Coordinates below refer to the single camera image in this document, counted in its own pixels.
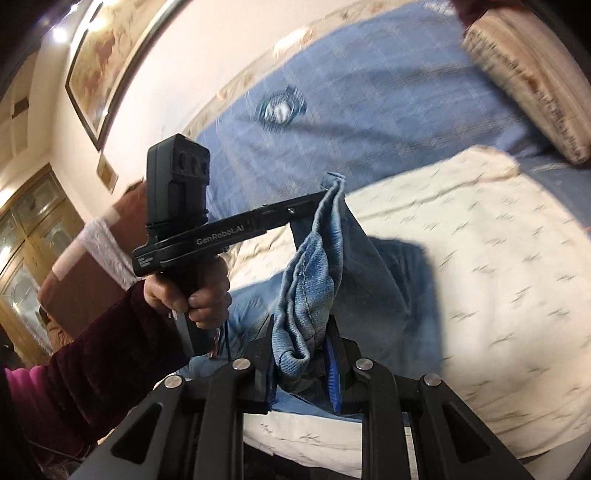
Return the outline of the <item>person's left hand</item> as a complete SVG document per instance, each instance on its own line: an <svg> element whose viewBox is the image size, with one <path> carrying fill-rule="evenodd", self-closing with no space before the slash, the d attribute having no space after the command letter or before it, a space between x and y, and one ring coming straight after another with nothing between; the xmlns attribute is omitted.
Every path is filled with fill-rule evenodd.
<svg viewBox="0 0 591 480"><path fill-rule="evenodd" d="M197 286L190 295L184 294L171 280L155 274L145 278L143 296L150 307L165 317L172 312L185 314L204 330L221 326L228 320L232 302L224 259L216 257L202 262L197 268Z"/></svg>

